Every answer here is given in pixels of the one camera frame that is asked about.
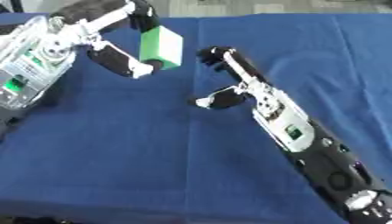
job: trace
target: white robot component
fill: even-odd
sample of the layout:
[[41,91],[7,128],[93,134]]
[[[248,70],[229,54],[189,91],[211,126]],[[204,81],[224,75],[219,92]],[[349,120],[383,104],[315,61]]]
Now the white robot component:
[[23,109],[42,98],[73,65],[79,46],[87,46],[90,59],[122,76],[138,79],[160,69],[162,61],[140,62],[102,39],[102,30],[127,20],[142,33],[159,26],[144,0],[87,0],[49,18],[34,17],[1,36],[0,107]]
[[191,99],[192,105],[226,109],[254,98],[255,120],[337,214],[352,224],[392,222],[392,193],[382,181],[234,48],[212,46],[199,56],[208,66],[217,65],[216,71],[228,71],[240,84]]

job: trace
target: blue tablecloth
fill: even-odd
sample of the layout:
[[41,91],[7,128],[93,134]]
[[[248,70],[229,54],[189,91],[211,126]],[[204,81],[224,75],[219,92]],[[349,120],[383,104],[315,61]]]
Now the blue tablecloth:
[[[0,23],[32,15],[0,15]],[[344,223],[253,121],[250,104],[186,105],[234,83],[197,62],[235,46],[392,186],[389,15],[165,18],[184,64],[127,80],[80,52],[56,108],[0,145],[0,213],[86,223]],[[137,55],[139,34],[106,36]]]

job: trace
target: robot finger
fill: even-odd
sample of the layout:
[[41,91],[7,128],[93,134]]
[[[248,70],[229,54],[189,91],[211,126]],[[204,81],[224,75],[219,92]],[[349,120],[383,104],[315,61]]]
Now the robot finger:
[[246,101],[245,94],[236,92],[237,86],[224,87],[205,98],[192,98],[188,102],[205,109],[228,109]]

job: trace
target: black plastic part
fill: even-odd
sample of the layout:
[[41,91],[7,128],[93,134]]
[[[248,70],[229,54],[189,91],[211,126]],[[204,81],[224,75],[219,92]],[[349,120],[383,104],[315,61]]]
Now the black plastic part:
[[[362,210],[348,211],[345,203],[353,194],[365,190],[379,192],[380,189],[386,192],[386,186],[358,162],[359,159],[348,147],[344,146],[345,149],[342,150],[337,137],[313,120],[310,120],[310,124],[315,129],[312,145],[301,152],[282,150],[284,155],[306,177],[315,192],[343,219],[352,224],[385,224],[389,221],[391,213],[388,211],[392,209],[392,197],[385,193],[378,197],[383,200],[382,206],[377,204],[376,208],[372,208],[376,203],[374,202],[374,205],[362,209],[369,213],[363,213]],[[323,144],[326,138],[332,142],[331,145]]]
[[25,12],[21,0],[10,0],[10,5],[14,12]]
[[129,68],[129,56],[118,51],[113,45],[106,45],[100,51],[87,51],[88,57],[109,71],[124,77],[132,77],[133,72]]
[[[72,25],[85,18],[92,21],[104,16],[105,14],[118,10],[125,5],[125,0],[81,0],[53,13],[51,17],[63,17],[66,24]],[[101,32],[111,32],[114,29],[127,24],[128,19],[119,21],[108,26]]]
[[224,53],[232,51],[231,55],[233,59],[241,65],[241,67],[251,76],[257,77],[259,81],[263,81],[272,86],[271,83],[262,75],[257,68],[252,64],[249,59],[241,56],[234,48],[229,46],[210,46],[208,48],[202,49],[198,52],[198,57],[201,63],[207,66],[216,65],[215,71],[219,72],[222,70],[227,71],[236,81],[241,82],[242,78],[239,74],[223,59]]
[[164,66],[164,62],[162,60],[159,59],[147,59],[145,61],[143,61],[144,64],[148,64],[151,65],[153,67],[153,73],[155,73],[156,71],[161,70],[161,68]]
[[227,109],[246,101],[245,94],[237,94],[233,87],[224,87],[215,91],[210,109]]
[[133,0],[136,5],[135,12],[129,16],[130,27],[140,32],[147,32],[160,25],[158,15],[147,1]]

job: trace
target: screw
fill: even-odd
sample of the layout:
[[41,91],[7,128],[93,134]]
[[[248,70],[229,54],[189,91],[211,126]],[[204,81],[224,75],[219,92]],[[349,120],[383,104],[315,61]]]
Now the screw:
[[329,147],[333,144],[333,140],[325,137],[321,140],[321,143],[323,144],[324,147]]

